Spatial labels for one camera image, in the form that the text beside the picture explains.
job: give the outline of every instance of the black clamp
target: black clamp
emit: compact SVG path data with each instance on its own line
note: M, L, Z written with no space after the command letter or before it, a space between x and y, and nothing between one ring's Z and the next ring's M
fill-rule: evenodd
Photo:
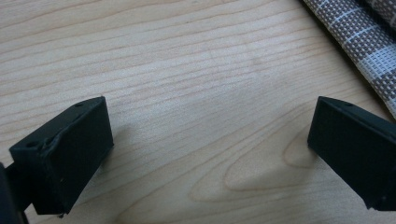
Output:
M113 136L105 97L72 105L9 150L0 163L0 221L27 223L32 203L39 215L68 214L108 152Z
M353 104L319 97L308 145L364 200L396 211L396 126Z

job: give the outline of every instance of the black plastic block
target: black plastic block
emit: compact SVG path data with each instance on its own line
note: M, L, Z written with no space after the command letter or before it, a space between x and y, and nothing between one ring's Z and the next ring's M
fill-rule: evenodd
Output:
M66 109L10 149L39 215L69 213L113 147L105 97Z
M350 103L319 97L308 145L367 208L396 210L394 124Z

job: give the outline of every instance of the light wood surface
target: light wood surface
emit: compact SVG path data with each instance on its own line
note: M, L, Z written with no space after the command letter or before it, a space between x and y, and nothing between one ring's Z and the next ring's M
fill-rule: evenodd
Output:
M115 148L62 219L393 223L306 146L319 95L389 119L299 1L3 0L0 161L104 95Z

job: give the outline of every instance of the fabric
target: fabric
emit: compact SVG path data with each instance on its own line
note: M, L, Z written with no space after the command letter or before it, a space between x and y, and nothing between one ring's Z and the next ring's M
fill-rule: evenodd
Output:
M395 0L365 0L392 27L396 28Z
M396 118L396 40L359 0L304 0L384 100ZM385 1L369 1L378 12ZM384 18L393 16L383 12Z

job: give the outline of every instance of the wooden table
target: wooden table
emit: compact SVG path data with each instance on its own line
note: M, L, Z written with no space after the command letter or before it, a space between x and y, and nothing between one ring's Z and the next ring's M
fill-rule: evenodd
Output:
M70 105L107 98L115 148L63 219L392 223L306 146L319 95L390 119L290 0L4 0L0 161Z

